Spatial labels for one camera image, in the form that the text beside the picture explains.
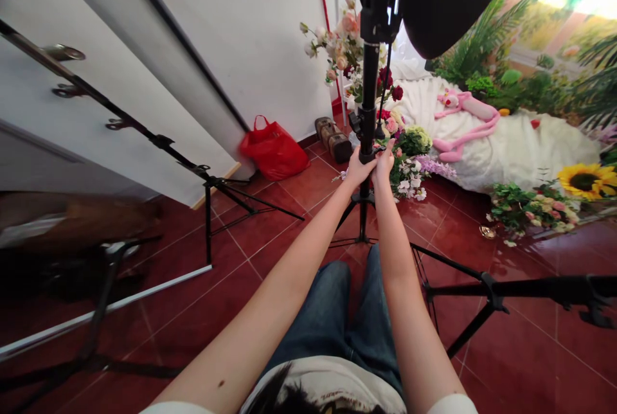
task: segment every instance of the suitcase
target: suitcase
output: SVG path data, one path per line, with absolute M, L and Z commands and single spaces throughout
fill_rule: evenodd
M 336 163 L 345 163 L 353 154 L 352 144 L 329 117 L 315 120 L 317 138 L 321 141 Z

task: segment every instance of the white bedsheet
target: white bedsheet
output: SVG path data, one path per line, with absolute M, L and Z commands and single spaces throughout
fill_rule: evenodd
M 408 123 L 421 125 L 433 139 L 455 140 L 482 124 L 465 111 L 434 119 L 436 112 L 445 109 L 437 94 L 443 94 L 446 87 L 456 89 L 444 79 L 405 61 L 393 64 L 392 73 L 395 85 L 403 88 L 403 99 L 396 103 L 391 99 L 384 108 L 398 110 Z M 534 130 L 530 122 L 536 118 L 541 124 Z M 493 135 L 467 142 L 463 159 L 451 165 L 458 174 L 456 182 L 464 189 L 488 193 L 494 183 L 513 181 L 531 190 L 542 179 L 556 178 L 565 166 L 598 162 L 599 153 L 596 143 L 565 120 L 519 109 L 502 117 Z M 431 154 L 438 152 L 432 149 Z

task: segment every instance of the pink panther plush toy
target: pink panther plush toy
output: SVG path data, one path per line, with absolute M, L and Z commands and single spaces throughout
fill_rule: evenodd
M 495 131 L 495 126 L 501 118 L 501 115 L 499 115 L 497 109 L 474 98 L 470 92 L 457 94 L 451 93 L 446 88 L 445 94 L 438 95 L 437 100 L 446 107 L 453 108 L 451 110 L 436 113 L 435 120 L 464 110 L 486 122 L 452 142 L 446 142 L 442 139 L 434 139 L 433 147 L 440 152 L 443 152 L 439 155 L 439 158 L 444 162 L 459 161 L 463 157 L 463 144 L 467 141 L 484 138 L 493 134 Z

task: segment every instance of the red plastic bag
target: red plastic bag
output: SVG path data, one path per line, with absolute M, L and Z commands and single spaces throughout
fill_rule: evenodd
M 265 128 L 257 129 L 257 118 L 265 120 Z M 306 152 L 278 123 L 269 123 L 265 116 L 255 117 L 253 131 L 240 143 L 240 153 L 252 158 L 257 168 L 270 181 L 279 181 L 304 171 L 310 166 Z

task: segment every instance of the sunflower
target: sunflower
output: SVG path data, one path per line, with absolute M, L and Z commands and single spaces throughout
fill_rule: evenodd
M 612 187 L 617 186 L 614 166 L 600 167 L 599 163 L 593 165 L 579 163 L 565 167 L 557 177 L 565 190 L 588 201 L 601 199 L 602 192 L 606 195 L 615 195 L 615 189 Z

